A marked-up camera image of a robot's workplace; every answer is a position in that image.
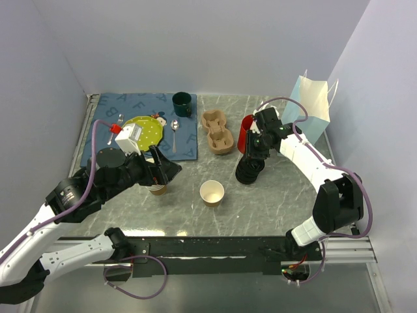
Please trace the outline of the brown paper cup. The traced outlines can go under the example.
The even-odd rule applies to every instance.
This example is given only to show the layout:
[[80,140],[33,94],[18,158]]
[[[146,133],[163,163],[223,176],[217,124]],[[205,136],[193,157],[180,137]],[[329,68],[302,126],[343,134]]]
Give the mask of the brown paper cup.
[[217,207],[223,200],[225,190],[220,182],[208,180],[201,185],[199,194],[207,207]]

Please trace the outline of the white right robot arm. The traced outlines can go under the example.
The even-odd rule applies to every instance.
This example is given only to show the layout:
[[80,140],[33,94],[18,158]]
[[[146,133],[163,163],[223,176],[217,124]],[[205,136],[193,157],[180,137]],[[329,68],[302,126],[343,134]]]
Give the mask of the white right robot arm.
[[285,253],[292,260],[299,260],[307,253],[308,245],[363,217],[360,180],[324,159],[297,126],[281,122],[274,108],[257,112],[253,122],[255,130],[246,133],[237,179],[241,183],[254,183],[274,149],[290,160],[316,191],[311,216],[286,234]]

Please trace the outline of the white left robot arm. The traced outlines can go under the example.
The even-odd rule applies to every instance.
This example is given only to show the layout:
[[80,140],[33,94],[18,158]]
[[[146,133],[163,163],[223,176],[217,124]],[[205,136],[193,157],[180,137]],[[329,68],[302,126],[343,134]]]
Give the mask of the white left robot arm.
[[169,184],[182,167],[151,146],[152,160],[138,152],[105,148],[62,180],[36,216],[1,251],[1,303],[17,305],[40,293],[45,283],[89,263],[124,261],[134,251],[120,228],[109,228],[86,243],[57,252],[49,247],[115,196],[134,185]]

